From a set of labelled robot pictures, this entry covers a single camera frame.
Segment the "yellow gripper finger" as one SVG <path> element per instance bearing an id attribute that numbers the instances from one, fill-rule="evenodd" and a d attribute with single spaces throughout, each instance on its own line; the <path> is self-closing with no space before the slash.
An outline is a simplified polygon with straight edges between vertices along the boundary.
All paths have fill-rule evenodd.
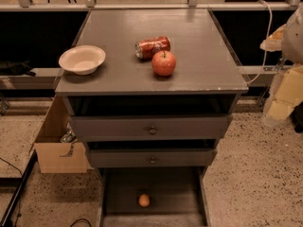
<path id="1" fill-rule="evenodd" d="M 280 26 L 273 34 L 268 36 L 261 44 L 260 48 L 264 51 L 275 52 L 281 50 L 281 42 L 286 25 Z"/>
<path id="2" fill-rule="evenodd" d="M 283 123 L 302 102 L 303 65 L 295 63 L 292 68 L 275 74 L 263 108 L 262 123 L 268 127 Z"/>

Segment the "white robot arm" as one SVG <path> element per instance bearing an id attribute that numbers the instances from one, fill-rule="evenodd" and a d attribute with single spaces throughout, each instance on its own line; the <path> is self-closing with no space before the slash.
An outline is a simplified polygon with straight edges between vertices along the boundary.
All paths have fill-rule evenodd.
<path id="1" fill-rule="evenodd" d="M 270 86 L 270 96 L 263 109 L 263 123 L 275 126 L 287 119 L 294 108 L 303 102 L 303 8 L 299 7 L 260 48 L 264 51 L 281 51 L 281 56 L 294 65 L 278 72 Z"/>

